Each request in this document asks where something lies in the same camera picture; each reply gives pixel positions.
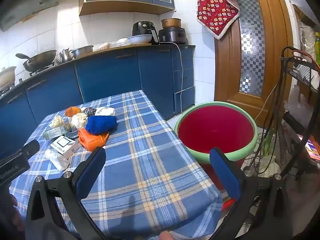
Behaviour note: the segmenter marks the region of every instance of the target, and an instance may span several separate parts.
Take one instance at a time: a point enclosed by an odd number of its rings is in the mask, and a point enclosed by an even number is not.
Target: white bowl
[[[152,34],[136,35],[128,38],[129,42],[132,45],[149,43],[151,39],[152,39]]]
[[[10,85],[14,84],[16,81],[15,69],[16,67],[9,67],[0,72],[0,91],[5,91]]]

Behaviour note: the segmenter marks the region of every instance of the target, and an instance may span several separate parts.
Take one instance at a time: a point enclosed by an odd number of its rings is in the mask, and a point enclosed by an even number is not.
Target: blue yarn
[[[85,129],[93,135],[107,133],[117,124],[117,118],[111,115],[93,115],[88,117]]]

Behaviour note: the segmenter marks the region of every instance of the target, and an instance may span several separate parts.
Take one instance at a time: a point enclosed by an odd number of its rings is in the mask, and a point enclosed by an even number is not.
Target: gray speckled yarn
[[[89,116],[94,115],[94,114],[96,113],[96,111],[97,111],[97,109],[89,106],[89,107],[87,107],[86,109],[84,109],[84,110],[82,111],[82,113],[86,114],[86,115],[89,117]]]

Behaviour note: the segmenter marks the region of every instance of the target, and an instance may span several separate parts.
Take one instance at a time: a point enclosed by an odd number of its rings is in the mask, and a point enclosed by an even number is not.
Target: yellow bottle
[[[315,52],[317,57],[317,63],[320,65],[320,33],[316,33]]]

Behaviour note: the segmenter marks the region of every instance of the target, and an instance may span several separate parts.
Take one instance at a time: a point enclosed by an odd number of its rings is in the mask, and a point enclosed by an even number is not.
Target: white cable
[[[180,110],[181,110],[181,114],[182,114],[182,100],[181,100],[181,95],[182,95],[182,87],[183,87],[183,64],[182,64],[182,56],[181,56],[181,51],[180,51],[180,48],[177,44],[175,44],[174,42],[169,42],[169,41],[166,41],[166,42],[159,42],[159,43],[172,43],[174,45],[177,46],[178,50],[179,50],[179,53],[180,53],[180,62],[181,62],[181,67],[182,67],[182,75],[181,75],[181,93],[180,93]]]
[[[262,109],[261,109],[260,113],[259,113],[259,114],[257,115],[257,117],[254,119],[254,121],[256,121],[256,120],[257,120],[257,118],[258,118],[258,116],[262,113],[262,111],[263,111],[264,107],[266,106],[266,103],[267,103],[267,101],[268,101],[269,97],[271,96],[271,94],[272,94],[273,90],[275,90],[275,88],[276,88],[277,84],[278,84],[278,83],[276,83],[276,85],[274,86],[274,88],[271,90],[271,92],[270,92],[270,94],[268,95],[268,97],[267,97],[266,101],[264,102],[264,105],[263,105],[263,107],[262,107]]]

